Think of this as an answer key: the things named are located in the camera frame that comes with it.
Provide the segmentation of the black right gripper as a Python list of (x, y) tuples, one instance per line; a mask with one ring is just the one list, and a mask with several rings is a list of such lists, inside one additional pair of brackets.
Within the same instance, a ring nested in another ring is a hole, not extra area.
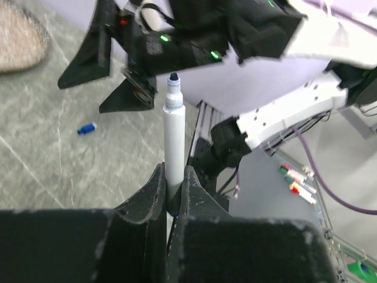
[[(175, 27), (165, 22), (160, 31), (145, 34), (134, 15), (114, 1), (97, 1), (85, 38), (58, 80), (59, 89), (110, 75), (114, 37), (127, 54), (124, 75), (150, 78), (221, 62), (229, 50), (228, 1), (170, 1)], [(153, 90), (144, 94), (125, 79), (99, 106), (99, 113), (147, 111), (154, 108), (156, 78), (147, 80)]]

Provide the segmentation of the blue pen cap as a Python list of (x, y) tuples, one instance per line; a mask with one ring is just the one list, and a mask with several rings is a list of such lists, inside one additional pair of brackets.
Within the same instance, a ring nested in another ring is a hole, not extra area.
[(86, 124), (77, 130), (77, 134), (86, 135), (95, 131), (96, 128), (97, 128), (97, 125), (95, 123)]

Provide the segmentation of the speckled brown plate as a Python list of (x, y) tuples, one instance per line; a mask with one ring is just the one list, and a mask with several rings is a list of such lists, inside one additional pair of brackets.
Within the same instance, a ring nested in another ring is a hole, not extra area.
[(39, 19), (15, 1), (1, 1), (1, 73), (27, 70), (48, 54), (51, 37)]

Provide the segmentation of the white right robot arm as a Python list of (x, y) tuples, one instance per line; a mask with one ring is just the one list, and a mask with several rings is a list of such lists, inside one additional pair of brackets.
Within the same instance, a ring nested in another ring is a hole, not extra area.
[[(114, 1), (98, 1), (80, 50), (58, 80), (61, 89), (109, 76), (113, 41), (127, 53), (125, 81), (115, 90), (124, 98), (134, 95), (137, 105), (110, 104), (100, 112), (140, 111), (153, 107), (154, 80), (168, 75), (165, 115), (167, 176), (184, 170), (183, 123), (185, 108), (179, 71), (209, 70), (232, 53), (246, 71), (245, 85), (220, 91), (239, 105), (254, 94), (265, 94), (267, 105), (242, 113), (234, 122), (248, 149), (305, 118), (356, 101), (368, 103), (376, 68), (376, 21), (334, 10), (325, 1), (171, 1), (171, 15), (152, 2), (133, 1), (134, 11), (119, 9)], [(335, 75), (340, 94), (304, 103), (297, 91), (321, 78), (321, 71), (300, 75), (290, 61), (318, 58), (351, 75)]]

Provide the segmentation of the green plastic clip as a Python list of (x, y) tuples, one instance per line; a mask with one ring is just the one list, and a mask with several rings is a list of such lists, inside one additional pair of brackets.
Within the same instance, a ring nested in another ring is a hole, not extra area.
[(360, 279), (367, 279), (370, 276), (368, 267), (360, 261), (348, 264), (348, 270)]

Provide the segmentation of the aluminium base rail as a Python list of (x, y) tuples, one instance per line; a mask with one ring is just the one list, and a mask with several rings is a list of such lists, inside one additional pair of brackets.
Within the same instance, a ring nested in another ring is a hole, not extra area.
[[(203, 174), (199, 176), (202, 183), (210, 186), (210, 192), (220, 206), (233, 215), (300, 216), (313, 223), (323, 233), (338, 282), (376, 282), (376, 259), (333, 231), (318, 181), (306, 181), (317, 190), (314, 195), (317, 203), (311, 205), (300, 200), (289, 191), (289, 184), (279, 171), (284, 164), (298, 172), (302, 171), (300, 163), (282, 152), (270, 156), (262, 149), (256, 149), (242, 158), (238, 171), (224, 183), (225, 189), (220, 189), (217, 177), (205, 177)], [(370, 276), (367, 279), (360, 279), (348, 270), (348, 264), (356, 261), (368, 267)]]

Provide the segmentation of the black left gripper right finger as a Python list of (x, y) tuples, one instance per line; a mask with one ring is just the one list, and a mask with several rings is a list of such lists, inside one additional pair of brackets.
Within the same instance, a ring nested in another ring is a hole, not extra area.
[(191, 166), (184, 175), (173, 221), (173, 281), (220, 282), (229, 247), (224, 231), (233, 218), (202, 188)]

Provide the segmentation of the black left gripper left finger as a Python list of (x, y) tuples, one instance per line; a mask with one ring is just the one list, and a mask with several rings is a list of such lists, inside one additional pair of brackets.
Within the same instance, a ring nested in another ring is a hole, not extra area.
[(130, 282), (166, 282), (167, 216), (165, 167), (160, 163), (148, 182), (116, 207), (125, 228), (118, 247)]

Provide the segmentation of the spare markers beside table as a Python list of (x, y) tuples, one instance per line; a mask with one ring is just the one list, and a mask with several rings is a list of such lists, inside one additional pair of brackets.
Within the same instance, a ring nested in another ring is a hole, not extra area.
[(285, 180), (289, 183), (289, 190), (292, 193), (299, 195), (311, 205), (317, 203), (317, 200), (314, 197), (314, 195), (317, 194), (317, 190), (306, 183), (306, 176), (286, 164), (281, 165), (279, 171), (284, 174)]

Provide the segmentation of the grey pen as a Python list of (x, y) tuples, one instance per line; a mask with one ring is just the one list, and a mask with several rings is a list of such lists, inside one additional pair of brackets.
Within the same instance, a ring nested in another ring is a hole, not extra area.
[(186, 107), (183, 103), (181, 81), (176, 72), (167, 80), (163, 106), (164, 162), (167, 184), (167, 211), (176, 217), (180, 210), (181, 184), (185, 168)]

